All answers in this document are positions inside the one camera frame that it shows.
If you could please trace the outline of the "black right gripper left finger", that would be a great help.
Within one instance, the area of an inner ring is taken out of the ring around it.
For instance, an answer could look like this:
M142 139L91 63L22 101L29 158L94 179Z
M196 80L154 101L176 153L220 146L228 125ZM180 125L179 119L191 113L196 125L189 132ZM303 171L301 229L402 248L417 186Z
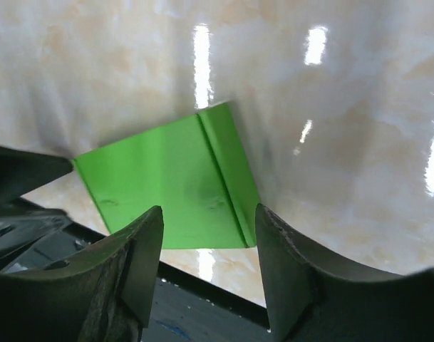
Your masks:
M154 206L42 269L0 271L0 341L140 341L163 232L162 209Z

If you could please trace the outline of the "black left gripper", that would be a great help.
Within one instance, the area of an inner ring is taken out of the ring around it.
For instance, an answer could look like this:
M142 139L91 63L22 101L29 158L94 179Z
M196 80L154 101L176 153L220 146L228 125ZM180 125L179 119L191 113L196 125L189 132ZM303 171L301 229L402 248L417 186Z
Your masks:
M0 204L73 171L70 160L0 146ZM60 209L0 209L0 271L38 240L71 224Z

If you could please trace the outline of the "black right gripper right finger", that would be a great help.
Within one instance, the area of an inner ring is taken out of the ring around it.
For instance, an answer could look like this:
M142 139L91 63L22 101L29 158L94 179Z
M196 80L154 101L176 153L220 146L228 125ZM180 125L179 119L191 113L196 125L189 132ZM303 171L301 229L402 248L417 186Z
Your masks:
M434 341L434 267L400 275L360 264L262 204L255 231L275 341Z

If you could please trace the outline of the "green paper box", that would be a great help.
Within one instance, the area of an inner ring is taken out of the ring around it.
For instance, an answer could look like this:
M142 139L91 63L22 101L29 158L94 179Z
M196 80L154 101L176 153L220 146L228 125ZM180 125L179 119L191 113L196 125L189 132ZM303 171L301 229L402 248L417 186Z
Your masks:
M260 198L228 103L91 150L73 164L110 233L159 206L164 249L256 244Z

